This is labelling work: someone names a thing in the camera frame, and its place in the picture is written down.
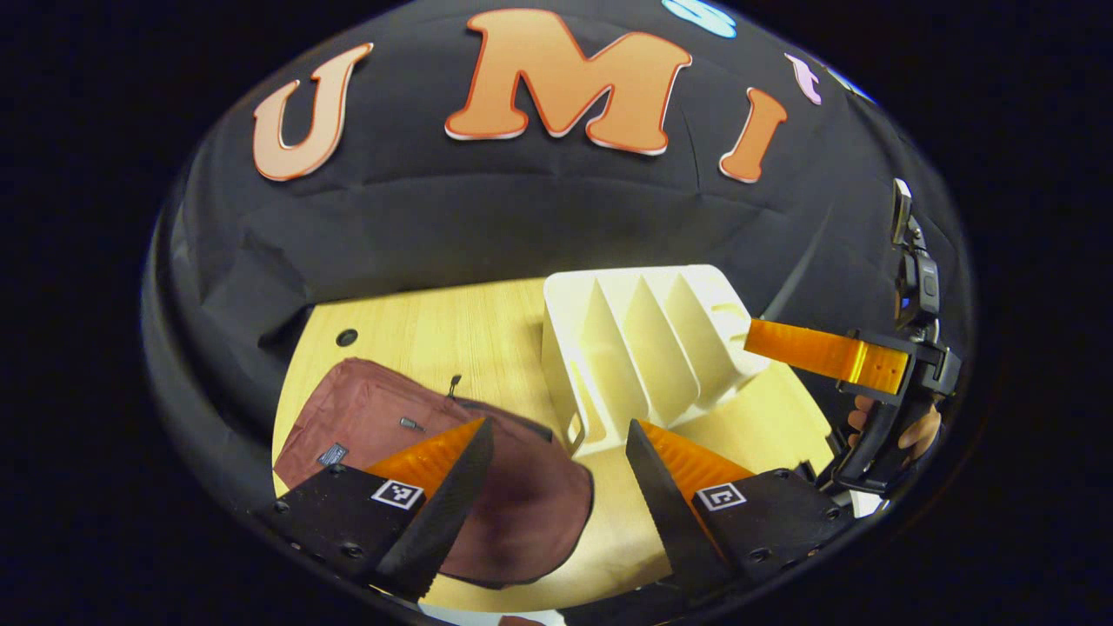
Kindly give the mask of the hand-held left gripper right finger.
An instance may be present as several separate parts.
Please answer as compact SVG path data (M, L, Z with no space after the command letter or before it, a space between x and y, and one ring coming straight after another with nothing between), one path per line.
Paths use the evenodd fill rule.
M857 520L790 469L755 473L643 420L631 421L626 456L683 593L762 586Z

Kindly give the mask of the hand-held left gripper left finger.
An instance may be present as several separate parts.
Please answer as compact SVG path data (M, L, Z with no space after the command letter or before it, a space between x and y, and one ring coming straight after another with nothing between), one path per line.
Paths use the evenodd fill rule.
M370 468L323 468L256 516L339 579L418 601L483 491L493 456L493 424L482 417Z

